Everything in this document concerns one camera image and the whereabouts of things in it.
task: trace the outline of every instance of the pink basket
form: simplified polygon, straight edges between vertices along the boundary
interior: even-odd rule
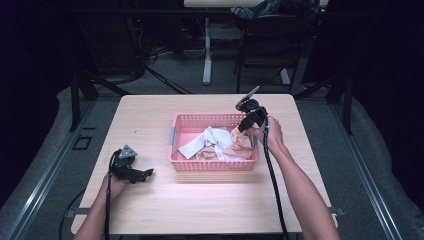
[[[169,160],[177,171],[250,171],[259,157],[256,138],[250,159],[246,160],[187,160],[178,148],[187,144],[208,126],[226,127],[229,131],[237,127],[245,114],[177,114],[171,129]]]

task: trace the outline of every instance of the table leg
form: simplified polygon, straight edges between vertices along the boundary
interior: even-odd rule
[[[209,18],[206,18],[205,21],[205,67],[203,69],[203,84],[211,84],[211,71],[212,71],[212,56],[211,56],[211,37],[210,37],[210,25]]]

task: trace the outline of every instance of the wooden table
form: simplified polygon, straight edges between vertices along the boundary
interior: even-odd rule
[[[239,234],[282,232],[272,182],[260,145],[247,172],[177,172],[168,160],[172,122],[178,113],[239,113],[243,95],[139,95],[122,98],[80,208],[93,203],[110,156],[128,144],[138,156],[134,169],[154,168],[146,183],[128,184],[112,202],[111,234]],[[331,206],[299,112],[291,95],[256,94],[279,119],[287,147]],[[272,157],[289,232],[301,232],[281,171]],[[85,215],[76,215],[76,233]]]

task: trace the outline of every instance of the beige object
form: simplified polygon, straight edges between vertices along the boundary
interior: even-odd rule
[[[234,128],[231,131],[231,140],[233,145],[224,149],[225,154],[245,159],[249,159],[252,156],[253,143],[251,136],[247,135],[247,131],[241,133],[238,128]]]
[[[216,153],[214,150],[214,146],[215,145],[205,146],[199,152],[197,152],[196,155],[194,155],[194,157],[191,158],[191,160],[193,159],[194,160],[202,160],[202,159],[218,160],[218,157],[216,156]]]

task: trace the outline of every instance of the hand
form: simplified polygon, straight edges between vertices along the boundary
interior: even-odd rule
[[[281,125],[277,119],[272,116],[268,117],[268,148],[271,152],[284,146],[283,132]],[[247,131],[253,134],[262,144],[264,140],[265,123],[260,128],[249,128]]]

